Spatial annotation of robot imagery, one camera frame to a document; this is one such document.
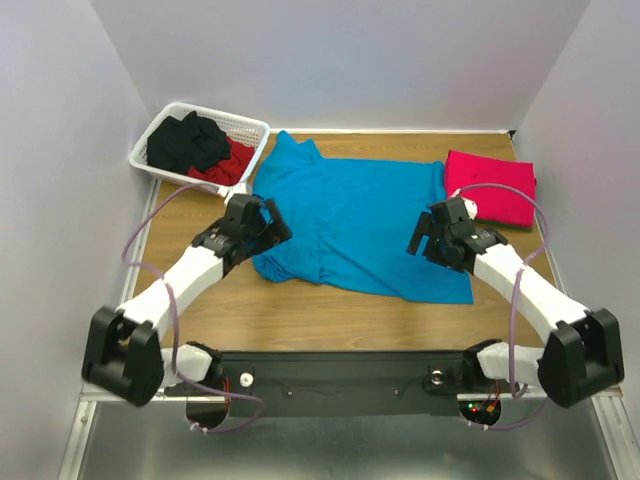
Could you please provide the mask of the blue t shirt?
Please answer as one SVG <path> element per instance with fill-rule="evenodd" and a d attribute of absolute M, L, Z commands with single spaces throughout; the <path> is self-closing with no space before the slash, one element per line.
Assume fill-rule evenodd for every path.
<path fill-rule="evenodd" d="M 282 131 L 253 191 L 272 199 L 286 242 L 254 257 L 263 278 L 436 304 L 470 304 L 468 274 L 408 254 L 422 212 L 444 200 L 441 162 L 326 158 Z"/>

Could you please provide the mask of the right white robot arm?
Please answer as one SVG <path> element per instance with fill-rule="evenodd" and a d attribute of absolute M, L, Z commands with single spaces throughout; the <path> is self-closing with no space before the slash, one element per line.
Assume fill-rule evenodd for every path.
<path fill-rule="evenodd" d="M 625 377 L 620 327 L 607 309 L 590 310 L 532 269 L 507 238 L 475 223 L 475 204 L 451 197 L 420 214 L 407 251 L 489 285 L 533 327 L 540 348 L 487 340 L 468 348 L 463 384 L 482 390 L 494 380 L 538 387 L 569 408 Z"/>

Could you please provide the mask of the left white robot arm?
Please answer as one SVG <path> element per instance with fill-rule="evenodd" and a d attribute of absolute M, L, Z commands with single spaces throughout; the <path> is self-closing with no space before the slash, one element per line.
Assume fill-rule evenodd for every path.
<path fill-rule="evenodd" d="M 237 265 L 291 236 L 274 200 L 233 195 L 223 217 L 198 233 L 148 288 L 93 315 L 82 378 L 135 406 L 179 383 L 189 382 L 202 394 L 215 392 L 223 371 L 214 363 L 213 350 L 197 343 L 164 349 L 161 340 L 167 331 L 179 331 L 180 314 L 203 292 Z"/>

